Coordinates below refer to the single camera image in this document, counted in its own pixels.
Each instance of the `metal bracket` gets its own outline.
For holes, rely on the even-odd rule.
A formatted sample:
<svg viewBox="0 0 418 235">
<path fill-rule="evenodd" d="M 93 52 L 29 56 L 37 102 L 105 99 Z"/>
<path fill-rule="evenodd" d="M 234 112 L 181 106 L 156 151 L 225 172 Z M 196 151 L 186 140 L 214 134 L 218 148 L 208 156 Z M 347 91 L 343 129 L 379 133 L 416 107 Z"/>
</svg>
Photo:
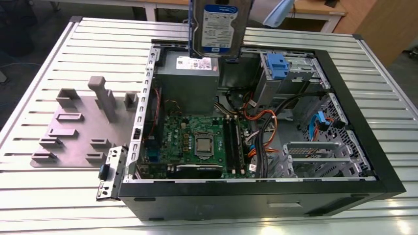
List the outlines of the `metal bracket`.
<svg viewBox="0 0 418 235">
<path fill-rule="evenodd" d="M 128 150 L 124 146 L 109 149 L 105 164 L 100 167 L 98 171 L 98 179 L 101 181 L 98 184 L 96 201 L 120 201 L 117 196 L 121 185 L 126 152 Z"/>
</svg>

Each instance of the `blue hard drive label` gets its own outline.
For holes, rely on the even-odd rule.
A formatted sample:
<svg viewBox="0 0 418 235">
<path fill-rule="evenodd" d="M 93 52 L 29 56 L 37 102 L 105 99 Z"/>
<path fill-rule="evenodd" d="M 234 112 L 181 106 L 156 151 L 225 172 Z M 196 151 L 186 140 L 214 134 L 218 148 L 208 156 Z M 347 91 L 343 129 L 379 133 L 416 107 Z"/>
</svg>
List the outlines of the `blue hard drive label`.
<svg viewBox="0 0 418 235">
<path fill-rule="evenodd" d="M 226 52 L 230 48 L 237 8 L 226 5 L 205 5 L 202 10 L 201 46 L 205 52 Z"/>
</svg>

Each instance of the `power supply label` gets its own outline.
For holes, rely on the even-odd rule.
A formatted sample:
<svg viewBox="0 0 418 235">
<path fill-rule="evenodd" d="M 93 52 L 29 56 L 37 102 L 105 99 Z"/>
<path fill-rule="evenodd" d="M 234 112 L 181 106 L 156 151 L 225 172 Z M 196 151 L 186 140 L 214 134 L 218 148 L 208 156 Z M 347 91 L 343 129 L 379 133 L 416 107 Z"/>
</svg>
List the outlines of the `power supply label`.
<svg viewBox="0 0 418 235">
<path fill-rule="evenodd" d="M 176 62 L 177 70 L 210 70 L 210 59 L 202 57 L 201 59 L 189 58 L 188 56 L 178 56 Z"/>
<path fill-rule="evenodd" d="M 202 10 L 201 47 L 204 52 L 226 52 L 233 38 L 230 22 L 237 8 L 226 5 L 205 5 Z"/>
</svg>

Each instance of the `aluminum workbench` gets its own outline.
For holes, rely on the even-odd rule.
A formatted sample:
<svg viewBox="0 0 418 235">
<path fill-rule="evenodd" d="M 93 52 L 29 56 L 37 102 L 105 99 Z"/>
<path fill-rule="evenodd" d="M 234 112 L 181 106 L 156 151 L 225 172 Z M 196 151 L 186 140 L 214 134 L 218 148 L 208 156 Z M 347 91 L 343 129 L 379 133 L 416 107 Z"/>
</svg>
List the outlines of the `aluminum workbench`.
<svg viewBox="0 0 418 235">
<path fill-rule="evenodd" d="M 178 23 L 73 18 L 0 132 L 0 232 L 418 234 L 418 112 L 369 48 L 351 35 L 249 28 L 244 43 L 328 51 L 407 190 L 392 199 L 332 217 L 140 222 L 122 202 L 94 201 L 96 168 L 30 167 L 59 88 L 93 95 L 86 83 L 96 75 L 105 77 L 114 96 L 140 93 L 150 39 L 185 41 L 186 31 Z"/>
</svg>

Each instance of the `blue drive latch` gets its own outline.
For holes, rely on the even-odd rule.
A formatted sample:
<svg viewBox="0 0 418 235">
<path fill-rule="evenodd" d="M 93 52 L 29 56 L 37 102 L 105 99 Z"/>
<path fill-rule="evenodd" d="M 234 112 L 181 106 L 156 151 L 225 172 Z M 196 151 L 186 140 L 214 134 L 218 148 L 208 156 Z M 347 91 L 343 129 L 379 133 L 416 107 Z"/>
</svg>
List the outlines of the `blue drive latch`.
<svg viewBox="0 0 418 235">
<path fill-rule="evenodd" d="M 288 74 L 288 62 L 282 54 L 266 53 L 266 66 L 273 80 L 282 80 Z"/>
</svg>

